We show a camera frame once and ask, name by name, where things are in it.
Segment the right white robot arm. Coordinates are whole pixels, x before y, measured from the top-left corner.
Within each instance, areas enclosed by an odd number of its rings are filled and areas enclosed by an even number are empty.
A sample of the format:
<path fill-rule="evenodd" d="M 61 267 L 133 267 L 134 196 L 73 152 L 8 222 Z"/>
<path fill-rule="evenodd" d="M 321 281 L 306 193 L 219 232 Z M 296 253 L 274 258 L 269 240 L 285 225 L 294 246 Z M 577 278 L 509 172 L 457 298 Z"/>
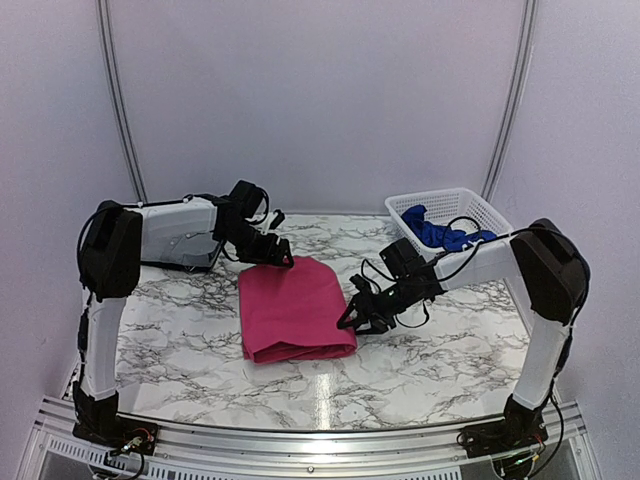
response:
<path fill-rule="evenodd" d="M 376 292 L 363 275 L 337 321 L 360 335 L 393 329 L 409 307 L 469 285 L 503 280 L 529 331 L 520 377 L 505 405 L 495 438 L 515 448 L 534 431 L 570 354 L 575 322 L 589 294 L 590 267 L 576 245 L 546 218 L 481 241 L 464 252 L 425 257 L 406 238 L 381 251 L 390 286 Z"/>

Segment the pink trousers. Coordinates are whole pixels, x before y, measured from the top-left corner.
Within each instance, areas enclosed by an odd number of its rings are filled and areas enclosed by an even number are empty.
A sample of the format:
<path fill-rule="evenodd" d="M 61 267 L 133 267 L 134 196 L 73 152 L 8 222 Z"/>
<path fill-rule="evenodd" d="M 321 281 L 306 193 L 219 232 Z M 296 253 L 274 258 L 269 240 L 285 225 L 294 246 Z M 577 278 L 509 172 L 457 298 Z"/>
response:
<path fill-rule="evenodd" d="M 255 266 L 240 273 L 238 292 L 243 354 L 254 364 L 355 353 L 354 332 L 337 328 L 347 304 L 330 266 L 311 257 L 291 269 Z"/>

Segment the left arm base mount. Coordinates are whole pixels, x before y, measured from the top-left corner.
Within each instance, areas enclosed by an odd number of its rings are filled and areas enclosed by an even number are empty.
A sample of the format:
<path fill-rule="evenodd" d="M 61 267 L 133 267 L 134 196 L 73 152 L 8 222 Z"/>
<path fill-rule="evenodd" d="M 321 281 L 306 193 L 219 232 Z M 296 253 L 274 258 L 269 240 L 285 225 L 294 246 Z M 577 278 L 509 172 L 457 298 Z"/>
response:
<path fill-rule="evenodd" d="M 109 447 L 116 454 L 139 453 L 152 455 L 159 434 L 156 423 L 108 414 L 98 419 L 76 414 L 73 436 Z"/>

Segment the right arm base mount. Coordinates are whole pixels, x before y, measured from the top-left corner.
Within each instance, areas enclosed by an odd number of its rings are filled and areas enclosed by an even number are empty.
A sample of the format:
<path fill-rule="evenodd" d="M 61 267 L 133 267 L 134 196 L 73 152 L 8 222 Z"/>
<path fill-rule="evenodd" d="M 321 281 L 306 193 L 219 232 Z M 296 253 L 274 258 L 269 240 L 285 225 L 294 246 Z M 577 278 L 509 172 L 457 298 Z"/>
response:
<path fill-rule="evenodd" d="M 541 413 L 524 410 L 507 412 L 502 420 L 463 427 L 456 441 L 469 458 L 477 458 L 540 446 L 547 439 Z"/>

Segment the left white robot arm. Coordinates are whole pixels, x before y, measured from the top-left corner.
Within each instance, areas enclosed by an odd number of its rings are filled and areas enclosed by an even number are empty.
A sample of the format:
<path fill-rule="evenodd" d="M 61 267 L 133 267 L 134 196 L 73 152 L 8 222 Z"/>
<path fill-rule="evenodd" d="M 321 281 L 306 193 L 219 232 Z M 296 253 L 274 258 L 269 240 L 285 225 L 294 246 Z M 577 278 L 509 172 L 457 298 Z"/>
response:
<path fill-rule="evenodd" d="M 76 246 L 85 301 L 77 346 L 80 373 L 73 385 L 77 421 L 106 445 L 125 438 L 117 416 L 115 356 L 120 321 L 142 267 L 207 272 L 226 246 L 237 262 L 291 268 L 287 240 L 258 218 L 267 192 L 240 180 L 223 196 L 188 194 L 178 200 L 121 204 L 102 202 L 82 227 Z"/>

